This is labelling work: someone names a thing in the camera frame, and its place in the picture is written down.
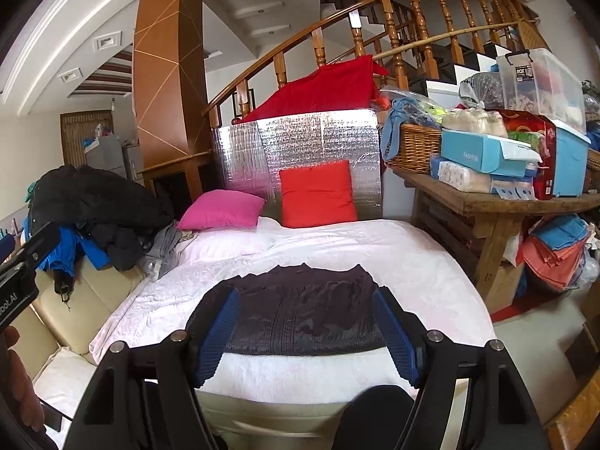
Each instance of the red box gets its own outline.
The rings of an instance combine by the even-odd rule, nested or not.
[[[498,109],[502,115],[506,130],[509,132],[541,132],[544,134],[539,152],[542,163],[538,175],[533,179],[535,197],[550,200],[553,197],[554,173],[556,171],[556,126],[546,117],[534,115],[528,111]]]

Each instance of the metal screw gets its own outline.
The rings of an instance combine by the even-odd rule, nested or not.
[[[116,341],[116,342],[114,342],[114,343],[113,343],[113,344],[110,346],[109,350],[110,350],[112,353],[119,353],[119,352],[120,352],[120,351],[122,351],[124,348],[125,348],[125,342],[124,342],[124,341],[121,341],[121,340],[119,340],[119,341]]]
[[[427,338],[432,342],[440,342],[444,339],[444,334],[440,330],[429,330],[427,332]]]
[[[187,332],[185,330],[175,330],[169,338],[174,342],[182,342],[187,338]]]
[[[490,347],[493,350],[497,350],[497,351],[504,350],[504,344],[503,344],[502,340],[498,340],[497,338],[490,340]]]

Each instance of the white bedsheet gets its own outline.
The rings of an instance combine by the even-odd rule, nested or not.
[[[495,338],[485,305],[460,266],[408,223],[370,220],[288,229],[260,218],[257,231],[276,234],[274,246],[220,262],[180,265],[155,283],[143,281],[91,342],[94,359],[98,362],[116,340],[130,347],[154,344],[183,328],[202,296],[223,279],[302,262],[331,270],[360,264],[426,328],[465,344],[483,346]],[[416,395],[387,348],[320,357],[225,353],[202,390],[265,403],[319,404],[350,401],[378,384],[397,384]]]

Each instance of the blue gripper pad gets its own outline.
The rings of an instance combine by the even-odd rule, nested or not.
[[[198,349],[195,387],[202,387],[207,379],[215,375],[238,317],[239,292],[232,289]]]
[[[417,388],[421,374],[416,364],[416,348],[379,290],[373,294],[373,315],[398,374]]]

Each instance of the silver insulation panel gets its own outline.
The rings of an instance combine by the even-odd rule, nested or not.
[[[214,133],[224,187],[265,198],[264,215],[280,217],[281,169],[347,159],[358,218],[381,218],[379,136],[372,110],[266,118]]]

